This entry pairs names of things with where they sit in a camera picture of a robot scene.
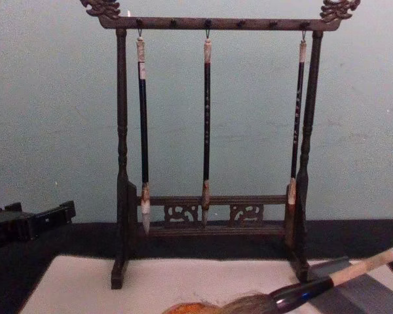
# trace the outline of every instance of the horizontal wooden bar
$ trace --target horizontal wooden bar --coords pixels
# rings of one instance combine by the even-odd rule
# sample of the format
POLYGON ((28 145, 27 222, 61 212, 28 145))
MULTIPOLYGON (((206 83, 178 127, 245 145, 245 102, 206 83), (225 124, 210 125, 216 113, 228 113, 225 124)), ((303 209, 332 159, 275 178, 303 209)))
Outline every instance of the horizontal wooden bar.
MULTIPOLYGON (((262 227, 227 227, 207 226, 205 228, 183 228, 171 229, 164 227, 150 227, 149 237, 189 237, 189 236, 284 236, 285 230, 282 226, 269 224, 262 227)), ((144 229, 140 225, 138 235, 145 237, 144 229)))
POLYGON ((241 31, 335 31, 341 20, 325 23, 322 20, 270 18, 158 18, 124 17, 110 19, 100 16, 104 28, 116 29, 212 29, 241 31))
MULTIPOLYGON (((260 195, 260 196, 210 196, 210 205, 247 205, 247 204, 285 204, 286 195, 260 195)), ((150 204, 155 206, 201 205, 201 196, 153 196, 150 204)))

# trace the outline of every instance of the teal wall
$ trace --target teal wall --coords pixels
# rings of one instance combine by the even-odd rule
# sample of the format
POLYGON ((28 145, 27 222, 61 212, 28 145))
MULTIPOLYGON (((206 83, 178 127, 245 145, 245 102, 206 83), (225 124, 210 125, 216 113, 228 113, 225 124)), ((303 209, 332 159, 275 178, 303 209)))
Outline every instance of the teal wall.
MULTIPOLYGON (((393 1, 362 2, 323 39, 308 219, 393 218, 393 1)), ((134 0, 121 1, 121 10, 318 18, 321 5, 134 0)), ((127 36, 128 172, 140 190, 137 36, 135 30, 127 36)), ((204 36, 143 31, 152 195, 201 192, 204 36)), ((212 31, 211 38, 211 191, 283 194, 301 34, 212 31)), ((39 212, 74 200, 75 222, 115 221, 115 49, 115 32, 87 15, 80 1, 0 1, 0 206, 20 201, 39 212)), ((268 208, 265 218, 283 217, 282 208, 268 208)), ((210 214, 227 218, 222 208, 210 214)))

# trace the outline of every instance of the carved dragon head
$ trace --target carved dragon head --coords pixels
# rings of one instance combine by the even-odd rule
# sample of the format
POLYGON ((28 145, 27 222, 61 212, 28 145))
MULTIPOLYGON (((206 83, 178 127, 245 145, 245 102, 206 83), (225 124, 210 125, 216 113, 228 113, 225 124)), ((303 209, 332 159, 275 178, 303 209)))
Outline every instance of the carved dragon head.
POLYGON ((92 8, 86 10, 91 16, 106 16, 111 20, 119 18, 121 10, 119 10, 119 3, 117 0, 80 0, 81 4, 87 8, 90 5, 92 8))
POLYGON ((320 16, 325 23, 330 23, 335 20, 346 20, 352 16, 352 14, 348 13, 348 10, 354 11, 360 3, 361 0, 324 0, 324 6, 322 6, 320 16))

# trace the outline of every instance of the bamboo brush handle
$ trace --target bamboo brush handle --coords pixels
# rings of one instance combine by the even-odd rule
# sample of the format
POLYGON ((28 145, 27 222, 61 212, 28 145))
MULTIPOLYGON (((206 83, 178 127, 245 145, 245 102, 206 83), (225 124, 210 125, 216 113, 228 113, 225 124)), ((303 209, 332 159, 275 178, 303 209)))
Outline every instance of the bamboo brush handle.
POLYGON ((344 270, 336 271, 329 276, 332 278, 333 286, 337 286, 390 262, 393 262, 393 248, 349 266, 344 270))

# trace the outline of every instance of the wooden brush stand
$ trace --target wooden brush stand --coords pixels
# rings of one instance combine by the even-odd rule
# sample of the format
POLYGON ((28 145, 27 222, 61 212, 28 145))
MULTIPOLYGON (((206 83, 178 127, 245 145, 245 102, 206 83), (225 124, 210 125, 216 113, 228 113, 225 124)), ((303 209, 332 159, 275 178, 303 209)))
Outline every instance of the wooden brush stand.
POLYGON ((295 212, 288 210, 288 187, 282 195, 264 196, 212 196, 210 205, 226 205, 230 219, 223 225, 208 224, 203 228, 199 221, 201 196, 152 197, 151 205, 163 206, 163 226, 152 226, 149 237, 181 236, 235 236, 259 235, 277 236, 283 240, 283 249, 300 281, 307 280, 309 265, 305 257, 305 219, 309 176, 310 136, 316 103, 316 88, 320 63, 320 47, 324 32, 335 31, 341 20, 351 17, 349 10, 355 10, 360 0, 325 0, 320 13, 321 19, 236 19, 236 18, 149 18, 120 16, 119 4, 115 0, 81 0, 87 13, 97 16, 106 29, 115 29, 117 38, 117 114, 118 114, 118 161, 117 177, 117 252, 111 274, 112 288, 122 287, 128 259, 138 244, 138 237, 144 237, 138 223, 137 188, 128 180, 127 163, 127 100, 126 100, 126 32, 127 29, 198 29, 205 30, 254 30, 254 31, 311 31, 312 52, 310 57, 309 81, 304 110, 303 140, 301 143, 300 166, 296 177, 295 212), (283 204, 286 206, 285 219, 280 224, 269 224, 263 220, 264 205, 283 204))

